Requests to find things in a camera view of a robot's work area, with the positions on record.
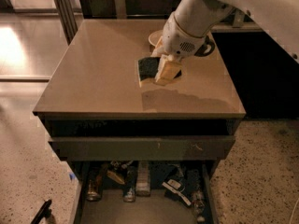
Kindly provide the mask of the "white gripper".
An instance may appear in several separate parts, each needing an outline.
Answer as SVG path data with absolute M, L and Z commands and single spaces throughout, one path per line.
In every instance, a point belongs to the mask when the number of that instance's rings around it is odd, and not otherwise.
M 201 37 L 188 35 L 179 27 L 175 13 L 172 13 L 164 25 L 162 37 L 158 39 L 151 53 L 152 57 L 161 57 L 154 82 L 157 85 L 167 85 L 181 71 L 181 63 L 170 60 L 163 55 L 164 53 L 182 59 L 190 56 L 205 57 L 214 49 L 215 43 L 208 35 Z

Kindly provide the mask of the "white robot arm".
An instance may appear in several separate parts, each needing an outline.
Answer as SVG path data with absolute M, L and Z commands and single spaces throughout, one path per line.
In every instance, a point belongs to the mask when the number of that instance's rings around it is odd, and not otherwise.
M 181 60 L 203 47 L 211 28 L 235 8 L 248 15 L 294 60 L 299 58 L 299 0 L 181 0 L 152 53 L 160 59 L 154 82 L 172 82 L 181 70 Z

